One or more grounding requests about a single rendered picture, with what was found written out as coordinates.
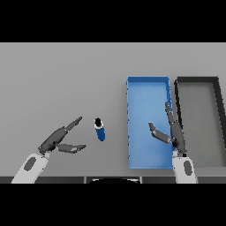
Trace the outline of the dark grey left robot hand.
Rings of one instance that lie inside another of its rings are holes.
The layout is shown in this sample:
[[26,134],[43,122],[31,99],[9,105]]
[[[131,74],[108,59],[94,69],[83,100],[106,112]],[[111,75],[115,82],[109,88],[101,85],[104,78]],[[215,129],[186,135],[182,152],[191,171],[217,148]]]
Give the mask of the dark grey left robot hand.
[[45,155],[47,152],[52,152],[56,148],[59,152],[75,154],[78,151],[84,149],[86,145],[68,145],[62,144],[64,137],[68,134],[68,132],[76,125],[79,124],[79,121],[82,117],[78,117],[74,121],[72,121],[68,126],[61,127],[55,130],[51,135],[47,137],[47,139],[38,147],[38,150],[41,154]]

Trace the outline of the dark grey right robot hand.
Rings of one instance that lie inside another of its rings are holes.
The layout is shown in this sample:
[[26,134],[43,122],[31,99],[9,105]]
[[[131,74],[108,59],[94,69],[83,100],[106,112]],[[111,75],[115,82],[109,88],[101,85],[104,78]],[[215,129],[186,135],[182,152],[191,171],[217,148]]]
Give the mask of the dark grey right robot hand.
[[187,150],[185,145],[185,136],[179,122],[174,119],[168,102],[165,102],[165,111],[169,121],[170,136],[157,130],[152,122],[148,123],[150,132],[154,138],[166,144],[171,143],[180,155],[186,157]]

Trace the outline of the dark grey bin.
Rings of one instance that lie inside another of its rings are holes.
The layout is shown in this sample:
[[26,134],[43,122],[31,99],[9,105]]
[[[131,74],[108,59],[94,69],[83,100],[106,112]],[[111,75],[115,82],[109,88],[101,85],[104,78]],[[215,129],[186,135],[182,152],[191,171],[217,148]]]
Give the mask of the dark grey bin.
[[178,122],[195,167],[226,167],[226,114],[218,77],[177,77]]

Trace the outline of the blue bin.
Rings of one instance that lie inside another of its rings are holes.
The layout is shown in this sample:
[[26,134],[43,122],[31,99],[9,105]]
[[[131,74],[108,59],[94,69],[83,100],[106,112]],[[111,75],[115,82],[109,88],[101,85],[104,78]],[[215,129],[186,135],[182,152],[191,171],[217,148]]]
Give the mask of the blue bin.
[[171,143],[154,138],[148,123],[170,136],[165,102],[172,107],[168,76],[128,76],[127,136],[129,168],[132,170],[172,169]]

